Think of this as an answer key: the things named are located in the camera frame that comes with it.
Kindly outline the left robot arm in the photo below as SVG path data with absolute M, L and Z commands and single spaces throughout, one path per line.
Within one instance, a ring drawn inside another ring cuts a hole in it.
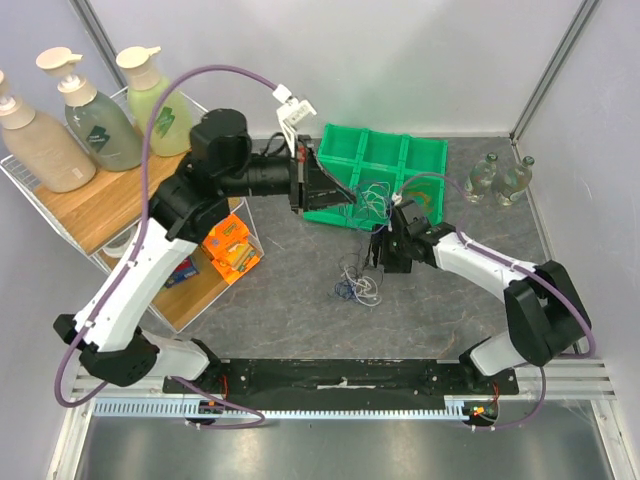
M 139 322 L 169 275 L 230 214 L 229 198 L 279 196 L 296 213 L 355 201 L 355 194 L 320 165 L 296 127 L 315 110 L 288 100 L 276 115 L 285 153 L 252 150 L 246 117 L 233 109 L 207 112 L 191 128 L 191 149 L 153 194 L 125 256 L 89 304 L 62 314 L 54 329 L 93 377 L 118 387 L 147 376 L 182 377 L 198 393 L 219 382 L 218 359 L 201 341 L 170 340 Z

